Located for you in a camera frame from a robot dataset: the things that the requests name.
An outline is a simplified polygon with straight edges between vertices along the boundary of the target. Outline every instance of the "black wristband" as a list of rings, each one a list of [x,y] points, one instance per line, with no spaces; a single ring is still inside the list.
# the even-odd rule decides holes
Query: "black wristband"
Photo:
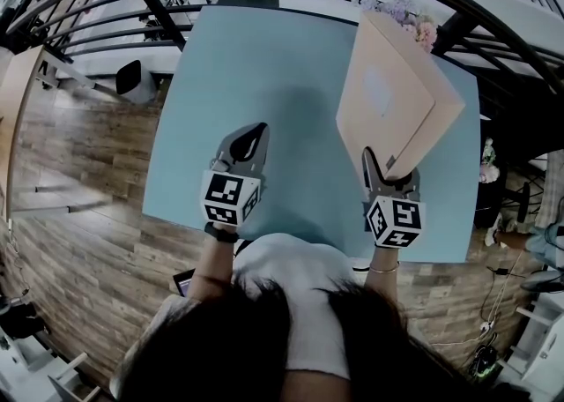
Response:
[[[236,243],[239,241],[237,233],[229,233],[225,229],[217,229],[211,222],[205,224],[204,231],[208,235],[215,237],[219,242]]]

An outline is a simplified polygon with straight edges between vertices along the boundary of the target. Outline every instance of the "dark hair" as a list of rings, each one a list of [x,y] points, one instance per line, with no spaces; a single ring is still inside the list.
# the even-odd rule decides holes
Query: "dark hair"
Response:
[[[476,400],[470,384],[407,332],[397,306],[352,283],[325,291],[343,329],[352,400]],[[279,401],[290,310],[273,282],[249,295],[236,281],[219,298],[171,316],[139,348],[118,400]]]

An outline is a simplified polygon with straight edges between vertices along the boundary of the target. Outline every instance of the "hand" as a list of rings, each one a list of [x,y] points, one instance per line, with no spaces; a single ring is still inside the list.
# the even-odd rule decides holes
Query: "hand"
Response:
[[[237,232],[237,227],[235,225],[226,225],[225,223],[213,222],[213,227],[215,229],[223,229],[223,230],[227,231],[228,233],[236,233]]]

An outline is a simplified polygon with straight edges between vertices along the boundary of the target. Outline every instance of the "black and white marker cube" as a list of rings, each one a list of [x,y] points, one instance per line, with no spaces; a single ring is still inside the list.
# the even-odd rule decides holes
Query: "black and white marker cube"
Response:
[[[403,249],[425,226],[425,204],[379,196],[370,206],[367,220],[377,246]]]
[[[210,222],[240,227],[261,197],[261,180],[205,170],[200,204]]]

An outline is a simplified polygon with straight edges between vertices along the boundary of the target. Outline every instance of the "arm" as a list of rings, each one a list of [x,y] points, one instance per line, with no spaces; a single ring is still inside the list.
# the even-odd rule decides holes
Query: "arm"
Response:
[[[386,295],[392,301],[397,301],[397,270],[378,273],[375,271],[389,271],[397,267],[397,249],[380,249],[375,247],[370,270],[364,287],[373,289]]]
[[[225,229],[229,233],[234,233],[236,230],[235,227],[221,223],[214,223],[213,226],[217,229]],[[205,239],[204,252],[186,294],[188,298],[202,301],[223,294],[223,286],[231,284],[233,250],[232,243],[219,242],[211,236]]]

